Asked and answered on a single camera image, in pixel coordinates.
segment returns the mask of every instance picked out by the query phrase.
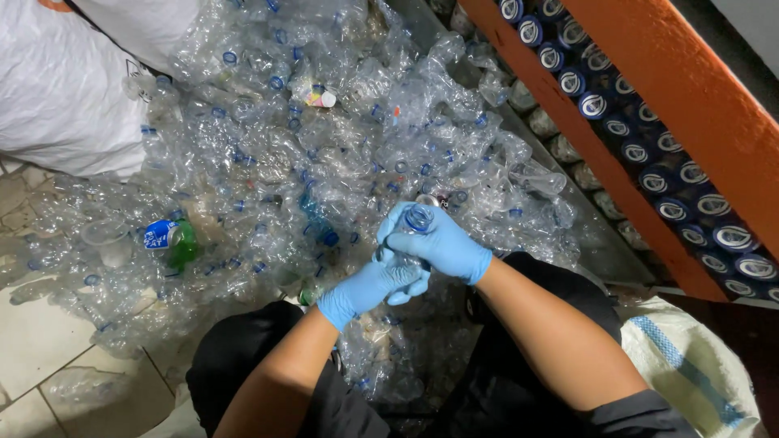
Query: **forearm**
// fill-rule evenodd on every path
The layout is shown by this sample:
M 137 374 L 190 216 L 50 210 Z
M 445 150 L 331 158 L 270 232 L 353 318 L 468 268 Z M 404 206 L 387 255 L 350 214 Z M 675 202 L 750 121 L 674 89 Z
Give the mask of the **forearm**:
M 241 385 L 214 436 L 296 435 L 338 333 L 313 306 Z
M 600 326 L 501 260 L 476 284 L 547 387 L 577 411 L 647 389 Z

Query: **black pants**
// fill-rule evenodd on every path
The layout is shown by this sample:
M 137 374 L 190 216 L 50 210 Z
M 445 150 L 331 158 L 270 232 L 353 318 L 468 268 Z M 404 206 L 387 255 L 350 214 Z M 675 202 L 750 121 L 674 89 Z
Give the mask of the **black pants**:
M 505 260 L 566 300 L 617 342 L 621 323 L 611 301 L 586 278 L 514 253 Z M 203 338 L 187 372 L 200 425 L 213 435 L 251 371 L 302 317 L 296 306 L 274 302 L 220 321 Z M 425 430 L 428 436 L 582 436 L 583 423 L 549 392 L 495 318 L 479 335 L 465 375 Z M 353 391 L 328 361 L 314 390 L 299 436 L 389 436 L 386 422 Z

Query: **tile floor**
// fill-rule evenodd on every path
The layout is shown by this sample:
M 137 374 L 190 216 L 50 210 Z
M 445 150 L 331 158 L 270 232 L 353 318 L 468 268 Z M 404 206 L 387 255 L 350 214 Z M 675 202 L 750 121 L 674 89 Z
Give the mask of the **tile floor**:
M 53 191 L 53 176 L 0 158 L 0 237 L 32 232 L 35 212 L 27 197 L 34 189 Z M 137 361 L 114 359 L 90 344 L 90 323 L 45 299 L 11 306 L 12 290 L 0 291 L 0 438 L 131 438 L 170 414 L 196 340 L 149 351 Z M 52 377 L 73 366 L 125 374 L 130 389 L 106 404 L 63 404 L 50 392 Z

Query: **person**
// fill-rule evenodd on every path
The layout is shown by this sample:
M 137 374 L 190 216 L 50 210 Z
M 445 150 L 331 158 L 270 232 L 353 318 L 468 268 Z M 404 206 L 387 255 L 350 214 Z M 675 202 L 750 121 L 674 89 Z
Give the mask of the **person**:
M 598 287 L 526 253 L 499 260 L 438 207 L 424 206 L 428 234 L 391 233 L 412 204 L 389 213 L 379 243 L 475 285 L 494 314 L 424 436 L 698 436 L 621 349 L 621 323 Z M 397 436 L 328 358 L 352 318 L 426 282 L 372 260 L 305 315 L 279 301 L 217 323 L 186 375 L 207 435 Z

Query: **person's hand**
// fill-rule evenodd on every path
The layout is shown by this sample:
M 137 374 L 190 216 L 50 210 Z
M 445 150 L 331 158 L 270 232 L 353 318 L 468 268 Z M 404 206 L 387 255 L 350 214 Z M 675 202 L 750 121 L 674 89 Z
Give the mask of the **person's hand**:
M 471 240 L 468 234 L 439 207 L 422 205 L 433 213 L 430 232 L 426 235 L 392 233 L 400 215 L 413 202 L 398 203 L 379 226 L 376 239 L 396 251 L 427 260 L 443 274 L 459 277 L 466 284 L 475 284 L 485 274 L 492 261 L 492 252 Z
M 378 306 L 392 292 L 396 292 L 393 297 L 397 297 L 390 297 L 388 303 L 395 305 L 428 289 L 428 271 L 413 266 L 387 267 L 392 257 L 392 251 L 384 249 L 381 262 L 374 256 L 374 260 L 357 273 L 325 292 L 316 301 L 319 311 L 338 330 L 343 330 L 352 318 Z

